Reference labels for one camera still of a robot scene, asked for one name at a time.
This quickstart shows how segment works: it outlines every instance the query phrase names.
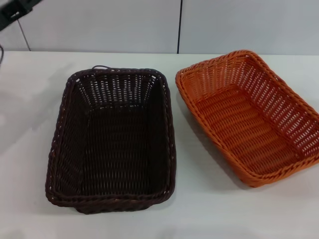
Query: white wall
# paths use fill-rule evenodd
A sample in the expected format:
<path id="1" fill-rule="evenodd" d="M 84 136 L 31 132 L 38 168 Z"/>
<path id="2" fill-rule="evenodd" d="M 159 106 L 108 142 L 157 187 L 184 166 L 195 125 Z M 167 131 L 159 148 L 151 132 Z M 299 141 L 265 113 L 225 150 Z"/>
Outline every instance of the white wall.
<path id="1" fill-rule="evenodd" d="M 31 50 L 176 53 L 179 0 L 43 0 L 20 22 Z"/>
<path id="2" fill-rule="evenodd" d="M 184 0 L 180 53 L 319 55 L 318 0 Z"/>
<path id="3" fill-rule="evenodd" d="M 0 5 L 7 2 L 0 0 Z M 17 22 L 0 31 L 0 44 L 5 50 L 28 50 L 23 34 Z"/>

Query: table surface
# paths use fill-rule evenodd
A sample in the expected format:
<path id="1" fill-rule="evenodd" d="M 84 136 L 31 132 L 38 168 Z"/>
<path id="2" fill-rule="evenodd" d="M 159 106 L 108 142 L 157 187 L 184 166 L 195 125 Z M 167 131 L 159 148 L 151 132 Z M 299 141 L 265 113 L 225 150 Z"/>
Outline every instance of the table surface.
<path id="1" fill-rule="evenodd" d="M 6 52 L 0 69 L 0 238 L 318 238 L 319 166 L 249 188 L 181 99 L 177 71 L 216 56 Z M 319 56 L 262 58 L 319 111 Z M 54 206 L 45 197 L 48 153 L 66 80 L 100 64 L 154 68 L 167 77 L 177 150 L 176 189 L 168 201 L 145 211 L 83 215 Z"/>

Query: wicker basket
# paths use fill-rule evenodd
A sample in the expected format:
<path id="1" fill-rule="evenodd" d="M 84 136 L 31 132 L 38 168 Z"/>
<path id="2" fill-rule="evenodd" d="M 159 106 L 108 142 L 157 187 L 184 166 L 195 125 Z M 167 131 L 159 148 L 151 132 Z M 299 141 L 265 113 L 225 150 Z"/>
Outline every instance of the wicker basket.
<path id="1" fill-rule="evenodd" d="M 89 69 L 63 94 L 49 154 L 48 200 L 85 214 L 136 211 L 175 188 L 166 78 L 152 69 Z"/>
<path id="2" fill-rule="evenodd" d="M 319 115 L 251 51 L 235 51 L 177 73 L 188 108 L 251 187 L 318 163 Z"/>

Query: orange wicker basket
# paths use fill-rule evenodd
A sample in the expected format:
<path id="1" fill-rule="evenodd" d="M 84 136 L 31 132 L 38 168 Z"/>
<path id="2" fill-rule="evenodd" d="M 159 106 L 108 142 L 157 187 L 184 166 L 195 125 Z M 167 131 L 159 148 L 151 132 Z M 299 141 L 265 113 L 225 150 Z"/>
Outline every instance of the orange wicker basket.
<path id="1" fill-rule="evenodd" d="M 319 115 L 255 53 L 235 51 L 180 70 L 188 108 L 251 187 L 319 161 Z"/>

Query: basket rim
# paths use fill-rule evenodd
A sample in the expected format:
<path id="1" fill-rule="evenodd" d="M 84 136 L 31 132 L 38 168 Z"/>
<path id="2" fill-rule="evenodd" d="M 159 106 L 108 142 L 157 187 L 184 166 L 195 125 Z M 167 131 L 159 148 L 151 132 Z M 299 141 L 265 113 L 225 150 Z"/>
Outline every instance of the basket rim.
<path id="1" fill-rule="evenodd" d="M 109 194 L 109 195 L 76 195 L 76 196 L 66 196 L 55 190 L 55 170 L 56 163 L 59 156 L 59 151 L 54 151 L 55 149 L 60 149 L 60 145 L 63 140 L 63 132 L 65 128 L 65 123 L 67 119 L 67 108 L 69 102 L 72 100 L 72 91 L 77 84 L 76 80 L 92 74 L 100 75 L 125 75 L 125 74 L 138 74 L 138 75 L 152 75 L 161 82 L 161 92 L 163 95 L 162 106 L 164 108 L 163 117 L 165 122 L 167 135 L 167 148 L 168 148 L 168 157 L 169 162 L 169 171 L 167 172 L 167 179 L 163 189 L 159 192 L 152 194 Z M 109 68 L 109 69 L 87 69 L 78 71 L 75 74 L 72 74 L 67 80 L 66 87 L 62 96 L 62 102 L 60 105 L 59 115 L 57 118 L 56 129 L 54 132 L 54 137 L 52 139 L 51 150 L 49 153 L 49 162 L 48 170 L 45 183 L 45 192 L 47 199 L 55 205 L 63 207 L 85 207 L 88 206 L 98 206 L 105 205 L 107 203 L 143 203 L 143 204 L 158 204 L 166 201 L 173 194 L 175 189 L 175 174 L 176 174 L 176 148 L 175 148 L 175 139 L 174 139 L 174 128 L 172 121 L 172 112 L 171 112 L 171 102 L 170 102 L 170 91 L 167 85 L 166 77 L 159 71 L 150 68 Z"/>
<path id="2" fill-rule="evenodd" d="M 212 141 L 217 145 L 217 147 L 223 152 L 223 154 L 226 156 L 227 160 L 231 160 L 232 163 L 235 163 L 237 167 L 241 168 L 241 170 L 244 170 L 251 179 L 257 179 L 257 180 L 266 180 L 266 179 L 274 179 L 279 177 L 280 175 L 287 174 L 286 176 L 289 176 L 296 172 L 296 170 L 306 168 L 308 164 L 311 161 L 318 160 L 319 153 L 307 157 L 299 162 L 292 163 L 291 165 L 285 166 L 275 172 L 268 173 L 268 174 L 257 174 L 253 172 L 252 170 L 248 169 L 241 160 L 235 156 L 230 149 L 226 146 L 226 144 L 223 142 L 222 139 L 220 139 L 216 134 L 215 130 L 213 130 L 209 123 L 206 121 L 206 119 L 199 113 L 199 110 L 195 103 L 193 102 L 192 98 L 189 97 L 187 90 L 184 86 L 183 79 L 191 73 L 198 72 L 206 67 L 211 67 L 214 65 L 217 65 L 225 60 L 232 60 L 238 56 L 248 56 L 251 57 L 258 65 L 261 67 L 266 74 L 270 77 L 270 79 L 276 83 L 276 85 L 279 86 L 280 89 L 282 89 L 287 95 L 292 97 L 294 100 L 299 102 L 300 107 L 302 107 L 308 114 L 310 114 L 312 117 L 316 119 L 316 121 L 319 122 L 319 114 L 310 106 L 308 105 L 297 93 L 295 93 L 274 71 L 272 71 L 269 66 L 265 63 L 265 61 L 258 56 L 255 52 L 250 50 L 238 50 L 233 51 L 231 53 L 228 53 L 226 55 L 221 55 L 216 58 L 212 58 L 210 60 L 205 60 L 196 64 L 193 64 L 189 67 L 186 67 L 184 69 L 181 69 L 177 72 L 175 82 L 177 85 L 177 88 L 185 101 L 187 107 L 190 109 L 192 114 L 196 116 L 196 118 L 200 119 L 198 122 L 201 124 L 204 131 L 209 135 L 209 137 L 212 139 Z"/>

